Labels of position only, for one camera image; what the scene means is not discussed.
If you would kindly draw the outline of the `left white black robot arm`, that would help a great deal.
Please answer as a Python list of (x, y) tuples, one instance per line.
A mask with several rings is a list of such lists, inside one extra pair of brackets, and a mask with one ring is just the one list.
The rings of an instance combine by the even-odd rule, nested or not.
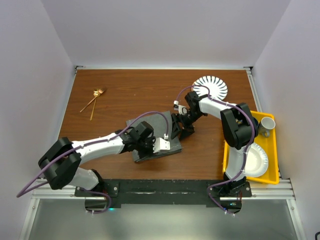
[(153, 127), (146, 121), (130, 126), (127, 131), (117, 130), (105, 137), (87, 141), (58, 139), (38, 161), (40, 169), (52, 190), (67, 185), (83, 188), (92, 196), (106, 192), (103, 178), (94, 170), (85, 170), (81, 164), (109, 155), (138, 151), (144, 157), (153, 154), (156, 141)]

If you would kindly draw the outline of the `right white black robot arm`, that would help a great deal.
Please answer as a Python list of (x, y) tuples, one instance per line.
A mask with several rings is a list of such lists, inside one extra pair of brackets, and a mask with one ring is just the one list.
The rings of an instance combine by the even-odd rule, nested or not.
[(171, 115), (171, 138), (184, 140), (195, 132), (193, 124), (202, 116), (211, 115), (221, 120), (224, 140), (229, 145), (228, 163), (231, 167), (225, 172), (224, 181), (210, 185), (213, 189), (222, 186), (223, 192), (235, 196), (246, 182), (245, 165), (248, 152), (258, 136), (258, 126), (246, 103), (234, 104), (214, 98), (209, 93), (199, 96), (195, 91), (185, 96), (188, 107), (179, 103), (177, 98), (173, 108), (177, 113)]

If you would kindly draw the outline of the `grey cloth napkin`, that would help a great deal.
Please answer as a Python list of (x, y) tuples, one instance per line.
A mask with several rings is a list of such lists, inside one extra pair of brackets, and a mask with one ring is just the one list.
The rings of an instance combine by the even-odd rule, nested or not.
[[(159, 152), (144, 156), (142, 153), (139, 153), (137, 150), (134, 150), (132, 152), (132, 158), (134, 162), (142, 162), (146, 160), (152, 160), (156, 158), (161, 158), (169, 155), (178, 154), (182, 151), (182, 145), (180, 143), (180, 140), (178, 137), (175, 137), (174, 139), (171, 139), (171, 133), (172, 133), (172, 117), (170, 111), (162, 112), (165, 117), (168, 120), (168, 127), (169, 127), (169, 133), (168, 133), (168, 141), (170, 142), (170, 150), (160, 150)], [(150, 124), (153, 127), (154, 130), (154, 136), (156, 138), (163, 137), (167, 130), (167, 123), (165, 119), (160, 114), (151, 114), (146, 115), (144, 117), (141, 117), (138, 119), (135, 123), (131, 125), (131, 127), (136, 127), (139, 123), (146, 121), (148, 124)]]

